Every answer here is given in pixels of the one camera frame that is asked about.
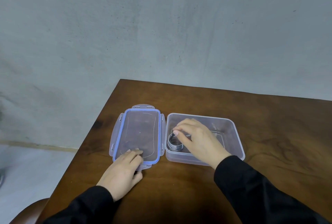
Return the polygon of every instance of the wood grain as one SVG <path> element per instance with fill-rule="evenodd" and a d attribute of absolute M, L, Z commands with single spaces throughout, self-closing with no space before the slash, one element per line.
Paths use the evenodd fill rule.
<path fill-rule="evenodd" d="M 245 161 L 280 190 L 332 221 L 332 101 L 121 79 L 77 151 L 40 219 L 95 185 L 112 163 L 109 144 L 120 113 L 150 104 L 165 117 L 185 113 L 229 118 Z M 170 162 L 143 171 L 114 223 L 240 223 L 210 167 Z"/>

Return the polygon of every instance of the gray wall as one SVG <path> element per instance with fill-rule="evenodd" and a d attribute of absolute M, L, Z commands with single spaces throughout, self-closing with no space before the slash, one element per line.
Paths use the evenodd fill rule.
<path fill-rule="evenodd" d="M 79 147 L 120 78 L 332 100 L 330 0 L 0 0 L 0 139 Z"/>

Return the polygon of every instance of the right hand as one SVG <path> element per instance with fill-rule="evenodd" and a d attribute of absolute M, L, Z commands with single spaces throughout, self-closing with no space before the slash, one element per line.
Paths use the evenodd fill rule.
<path fill-rule="evenodd" d="M 191 135 L 189 140 L 180 130 Z M 215 138 L 212 132 L 195 119 L 185 119 L 173 128 L 173 133 L 197 159 L 207 163 L 213 169 L 231 154 Z"/>

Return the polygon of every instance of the black shirt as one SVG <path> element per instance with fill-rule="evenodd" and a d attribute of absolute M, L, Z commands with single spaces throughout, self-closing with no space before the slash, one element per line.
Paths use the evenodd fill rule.
<path fill-rule="evenodd" d="M 329 223 L 295 198 L 275 188 L 262 174 L 236 156 L 224 159 L 214 181 L 233 206 L 243 224 L 247 223 Z M 103 223 L 115 213 L 117 203 L 101 186 L 94 186 L 44 224 Z"/>

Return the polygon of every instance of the coiled metal ring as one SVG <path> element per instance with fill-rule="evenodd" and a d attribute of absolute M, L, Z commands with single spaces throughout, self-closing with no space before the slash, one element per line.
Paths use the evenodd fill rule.
<path fill-rule="evenodd" d="M 176 135 L 174 133 L 170 134 L 168 137 L 168 147 L 170 148 L 171 151 L 178 152 L 183 149 L 183 144 L 179 141 L 180 144 L 172 144 L 171 140 L 172 138 L 175 138 Z"/>

